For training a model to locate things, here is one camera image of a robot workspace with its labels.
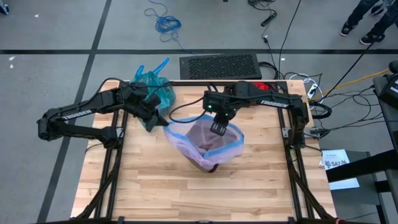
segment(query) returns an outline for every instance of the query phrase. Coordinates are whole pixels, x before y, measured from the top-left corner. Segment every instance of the plastic bag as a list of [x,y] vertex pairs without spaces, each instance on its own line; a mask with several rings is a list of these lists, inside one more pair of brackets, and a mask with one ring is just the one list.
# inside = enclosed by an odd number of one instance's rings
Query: plastic bag
[[[159,77],[160,71],[163,69],[163,67],[165,67],[165,65],[167,65],[168,62],[169,62],[169,58],[166,58],[164,60],[164,62],[162,64],[160,64],[155,70],[149,71],[144,74],[142,74],[142,71],[144,70],[144,66],[141,65],[138,68],[133,80],[131,80],[130,82],[142,82],[148,86],[161,86],[161,85],[169,82],[169,79],[167,79],[165,77]],[[161,87],[161,88],[149,87],[148,88],[149,94],[148,94],[147,98],[154,91],[156,91],[155,94],[157,94],[161,100],[161,103],[159,105],[157,105],[156,108],[159,110],[159,114],[161,116],[166,116],[175,101],[175,93],[173,91],[173,87],[172,86],[166,86],[166,87]]]
[[205,114],[192,123],[170,122],[164,127],[167,140],[204,172],[243,153],[244,135],[238,127],[229,123],[224,136],[219,136],[210,131],[211,124],[213,117]]

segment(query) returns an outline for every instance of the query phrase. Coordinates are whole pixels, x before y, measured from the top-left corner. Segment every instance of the coiled blue cable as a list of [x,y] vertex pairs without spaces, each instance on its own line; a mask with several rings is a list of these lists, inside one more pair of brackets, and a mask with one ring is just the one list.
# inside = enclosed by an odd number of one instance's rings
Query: coiled blue cable
[[[178,43],[178,45],[181,47],[182,50],[184,50],[184,48],[181,46],[180,41],[178,41],[178,32],[177,29],[181,28],[181,22],[175,18],[174,16],[166,16],[167,11],[169,10],[167,8],[167,6],[163,3],[160,2],[154,2],[152,0],[148,0],[149,2],[153,3],[153,4],[159,4],[162,5],[163,7],[166,8],[166,11],[160,16],[158,15],[158,13],[156,13],[154,8],[147,8],[144,11],[144,15],[148,16],[148,17],[156,17],[156,24],[155,24],[155,29],[157,32],[160,33],[159,39],[161,42],[168,42],[170,40],[174,40]],[[164,36],[165,34],[170,35],[170,38],[167,40],[164,40],[162,38],[162,36]],[[189,51],[189,50],[184,50],[186,52],[189,52],[191,54],[194,54],[193,52]]]

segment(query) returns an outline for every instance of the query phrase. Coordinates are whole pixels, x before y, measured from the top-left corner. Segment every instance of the gray floor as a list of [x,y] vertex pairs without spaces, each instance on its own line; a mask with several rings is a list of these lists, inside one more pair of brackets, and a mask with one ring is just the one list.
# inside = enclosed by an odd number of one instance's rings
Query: gray floor
[[[91,49],[105,0],[8,0],[11,13],[0,16],[0,50]],[[180,19],[180,43],[186,49],[265,49],[259,25],[267,12],[257,11],[245,0],[163,0],[169,15]],[[287,26],[298,1],[278,0],[271,5],[278,17],[266,31],[273,49],[282,45]],[[284,49],[363,49],[358,39],[380,17],[365,16],[360,25],[342,38],[338,31],[358,0],[302,0]],[[176,42],[161,43],[154,29],[155,19],[143,14],[147,7],[160,6],[142,0],[113,0],[99,42],[99,49],[179,49]],[[373,49],[398,49],[397,27],[386,32],[383,43]],[[186,55],[97,55],[90,72],[84,98],[90,97],[107,77],[132,78],[139,65],[155,68],[164,58],[170,62],[162,75],[179,79],[178,58]],[[331,88],[349,69],[359,55],[283,54],[281,72],[300,72],[309,75],[324,73],[321,87]],[[258,59],[271,62],[269,54]],[[398,55],[365,55],[345,81],[384,70]],[[52,142],[37,138],[35,121],[49,108],[73,103],[88,55],[0,55],[0,223],[36,222],[45,191],[49,184],[61,139]],[[263,78],[272,78],[262,70]],[[371,80],[338,92],[362,90]],[[334,105],[341,98],[325,100]],[[375,106],[372,114],[380,112]],[[351,102],[333,110],[324,120],[328,128],[360,119],[367,108]],[[90,125],[92,117],[78,120]],[[322,147],[369,151],[377,154],[390,149],[385,125],[372,124],[363,128],[334,131],[321,141]],[[68,148],[58,187],[47,221],[66,220],[73,205],[86,140],[72,139]],[[388,218],[398,220],[391,196],[383,197]],[[376,209],[369,205],[335,201],[341,218],[351,218]],[[377,215],[357,221],[378,222]]]

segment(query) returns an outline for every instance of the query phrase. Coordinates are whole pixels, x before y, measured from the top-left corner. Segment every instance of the wooden table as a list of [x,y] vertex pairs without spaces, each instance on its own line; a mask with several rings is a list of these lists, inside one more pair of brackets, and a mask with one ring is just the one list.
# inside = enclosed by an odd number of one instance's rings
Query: wooden table
[[[288,80],[287,84],[289,93],[305,96],[302,81]],[[103,90],[117,86],[118,82],[110,81]],[[174,106],[199,99],[204,90],[205,86],[175,86]],[[202,111],[199,102],[176,111],[174,116],[184,118]],[[112,117],[112,114],[96,114],[93,127],[110,126]],[[287,113],[284,117],[288,124]],[[245,135],[244,153],[229,164],[219,166],[215,173],[206,174],[167,142],[163,128],[155,127],[148,133],[129,115],[113,219],[125,216],[126,220],[287,221],[287,217],[294,217],[277,109],[269,106],[244,108],[231,122]],[[308,127],[312,126],[310,118]],[[314,139],[306,138],[306,142],[319,147]],[[97,143],[99,141],[89,141],[88,147]],[[102,146],[86,153],[72,217],[82,212],[96,193],[104,155]],[[310,190],[327,212],[335,216],[328,179],[319,165],[320,152],[305,148],[302,157]],[[306,217],[301,190],[299,195]],[[108,195],[104,196],[104,201],[108,201]]]

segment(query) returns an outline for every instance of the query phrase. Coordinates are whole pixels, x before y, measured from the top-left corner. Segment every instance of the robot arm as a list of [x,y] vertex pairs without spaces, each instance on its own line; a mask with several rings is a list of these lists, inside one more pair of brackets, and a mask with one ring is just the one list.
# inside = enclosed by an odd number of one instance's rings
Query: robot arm
[[203,97],[203,109],[210,113],[216,113],[210,131],[220,136],[224,135],[226,126],[240,108],[248,108],[253,105],[287,109],[292,118],[290,130],[292,142],[304,144],[303,132],[308,123],[308,111],[307,105],[299,95],[260,90],[252,83],[239,81],[226,86],[222,93],[205,91]]
[[49,109],[37,121],[39,138],[47,141],[60,137],[75,137],[98,139],[105,148],[117,148],[118,135],[116,128],[105,127],[102,129],[89,128],[67,124],[66,121],[86,116],[92,113],[112,113],[119,109],[141,118],[149,132],[154,126],[166,126],[168,122],[159,116],[155,108],[160,104],[160,99],[153,94],[148,95],[148,88],[143,83],[122,83],[121,87],[96,93],[89,100],[61,108]]

